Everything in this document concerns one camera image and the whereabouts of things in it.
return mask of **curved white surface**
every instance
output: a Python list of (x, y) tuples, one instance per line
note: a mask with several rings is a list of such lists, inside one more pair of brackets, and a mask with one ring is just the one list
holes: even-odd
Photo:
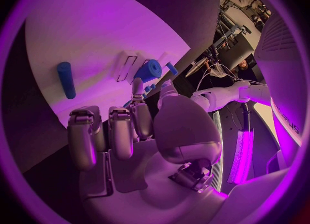
[[(121, 51), (143, 51), (156, 59), (167, 52), (175, 64), (190, 49), (135, 0), (40, 0), (26, 19), (25, 36), (36, 82), (65, 127), (73, 109), (98, 105), (104, 121), (109, 107), (130, 99), (131, 86), (112, 78)], [(56, 71), (63, 61), (71, 63), (76, 90), (72, 100), (66, 98)]]

